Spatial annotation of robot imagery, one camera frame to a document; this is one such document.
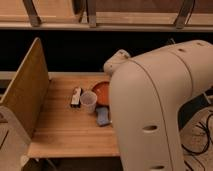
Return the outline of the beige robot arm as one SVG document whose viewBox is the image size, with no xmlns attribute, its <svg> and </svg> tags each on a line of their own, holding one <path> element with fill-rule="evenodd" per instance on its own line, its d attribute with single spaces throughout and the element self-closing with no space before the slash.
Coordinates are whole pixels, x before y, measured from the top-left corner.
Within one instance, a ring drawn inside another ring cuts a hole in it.
<svg viewBox="0 0 213 171">
<path fill-rule="evenodd" d="M 185 171 L 178 112 L 213 87 L 213 44 L 193 40 L 104 64 L 124 171 Z"/>
</svg>

